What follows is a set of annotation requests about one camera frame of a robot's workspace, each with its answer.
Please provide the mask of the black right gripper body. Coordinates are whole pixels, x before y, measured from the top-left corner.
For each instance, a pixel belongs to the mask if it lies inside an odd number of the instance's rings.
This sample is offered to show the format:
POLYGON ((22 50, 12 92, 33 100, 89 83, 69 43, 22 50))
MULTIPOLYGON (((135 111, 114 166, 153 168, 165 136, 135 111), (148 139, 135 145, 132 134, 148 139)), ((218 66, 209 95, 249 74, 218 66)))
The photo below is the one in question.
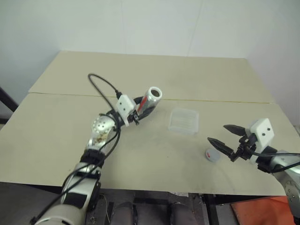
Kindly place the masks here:
POLYGON ((242 136, 239 139, 240 144, 237 148, 237 151, 230 156, 230 160, 232 162, 236 161, 238 158, 249 160, 256 150, 256 141, 257 137, 255 134, 251 134, 250 136, 242 136))

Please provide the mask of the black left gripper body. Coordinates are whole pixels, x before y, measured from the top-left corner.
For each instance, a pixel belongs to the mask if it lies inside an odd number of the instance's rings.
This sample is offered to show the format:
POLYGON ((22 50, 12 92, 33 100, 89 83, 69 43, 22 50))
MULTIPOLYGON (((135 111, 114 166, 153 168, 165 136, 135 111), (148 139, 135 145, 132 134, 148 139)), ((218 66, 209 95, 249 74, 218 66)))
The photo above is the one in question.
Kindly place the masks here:
POLYGON ((138 115, 136 109, 134 109, 134 110, 128 115, 127 121, 128 121, 128 123, 134 122, 136 125, 139 125, 139 115, 138 115))

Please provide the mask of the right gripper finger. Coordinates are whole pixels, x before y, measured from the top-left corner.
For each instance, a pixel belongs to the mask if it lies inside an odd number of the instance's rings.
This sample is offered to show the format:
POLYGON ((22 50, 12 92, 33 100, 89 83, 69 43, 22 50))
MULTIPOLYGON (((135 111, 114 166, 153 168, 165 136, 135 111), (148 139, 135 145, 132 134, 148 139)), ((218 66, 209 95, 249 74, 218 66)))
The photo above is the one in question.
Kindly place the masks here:
POLYGON ((223 125, 223 127, 227 129, 229 132, 237 136, 244 136, 246 134, 245 128, 241 126, 228 124, 228 125, 223 125))
POLYGON ((210 142, 210 144, 215 149, 217 149, 218 151, 222 152, 223 154, 225 154, 228 157, 230 157, 234 153, 234 151, 231 148, 229 148, 228 146, 226 146, 223 142, 221 142, 218 139, 208 137, 207 140, 210 142))

